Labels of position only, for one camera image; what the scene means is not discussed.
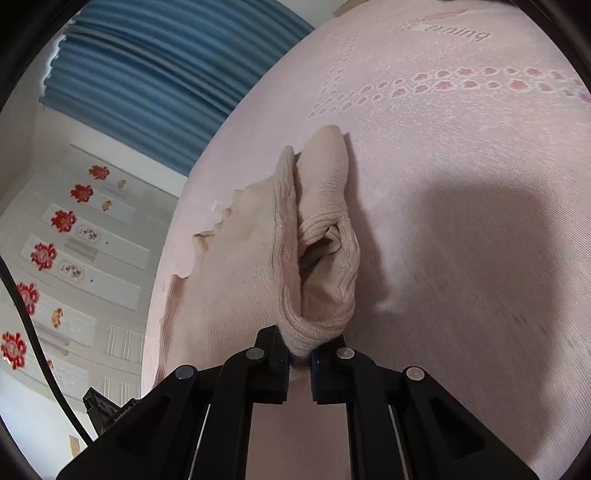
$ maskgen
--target black cable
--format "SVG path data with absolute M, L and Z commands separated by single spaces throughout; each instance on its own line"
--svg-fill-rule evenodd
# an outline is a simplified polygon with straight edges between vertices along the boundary
M 8 290 L 8 294 L 12 301 L 14 302 L 15 307 L 17 308 L 18 314 L 21 316 L 22 324 L 25 327 L 25 331 L 29 338 L 29 342 L 31 347 L 33 348 L 33 352 L 35 353 L 35 358 L 41 367 L 41 371 L 43 372 L 43 376 L 45 380 L 47 380 L 47 384 L 53 393 L 53 396 L 56 398 L 57 402 L 59 403 L 61 409 L 70 420 L 72 426 L 76 429 L 78 434 L 82 437 L 82 440 L 87 445 L 92 443 L 92 439 L 85 428 L 80 423 L 80 420 L 74 414 L 74 411 L 68 404 L 64 394 L 61 392 L 59 385 L 56 382 L 56 379 L 53 377 L 53 373 L 49 366 L 47 365 L 47 358 L 45 358 L 45 354 L 41 348 L 41 344 L 39 343 L 39 337 L 37 336 L 37 332 L 35 331 L 35 327 L 33 326 L 33 321 L 29 313 L 27 312 L 27 307 L 25 306 L 25 302 L 22 300 L 21 294 L 18 291 L 17 284 L 15 283 L 12 275 L 10 274 L 10 270 L 8 269 L 6 263 L 4 263 L 4 259 L 0 256 L 0 277 L 2 278 L 2 283 Z

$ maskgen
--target orange flower decoration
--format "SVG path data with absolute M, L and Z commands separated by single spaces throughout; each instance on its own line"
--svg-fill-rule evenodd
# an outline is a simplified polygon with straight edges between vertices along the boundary
M 111 172 L 107 167 L 99 167 L 98 165 L 93 165 L 88 170 L 88 173 L 90 173 L 95 178 L 95 180 L 104 180 Z
M 53 248 L 53 244 L 37 244 L 35 245 L 35 251 L 31 253 L 31 262 L 37 264 L 39 271 L 49 270 L 56 258 L 57 250 Z
M 31 283 L 26 286 L 23 282 L 18 284 L 18 292 L 21 294 L 22 300 L 27 307 L 29 315 L 35 314 L 35 304 L 39 301 L 39 292 L 35 288 L 35 284 Z
M 2 335 L 2 356 L 12 365 L 12 369 L 22 368 L 25 366 L 25 353 L 27 353 L 27 346 L 21 338 L 21 334 L 16 335 L 6 332 Z
M 86 203 L 90 200 L 94 192 L 90 185 L 84 186 L 77 183 L 74 190 L 70 190 L 70 196 L 74 197 L 78 203 Z
M 60 233 L 68 233 L 72 230 L 72 225 L 76 223 L 76 215 L 74 212 L 65 212 L 58 210 L 54 218 L 51 219 L 51 224 L 57 228 Z

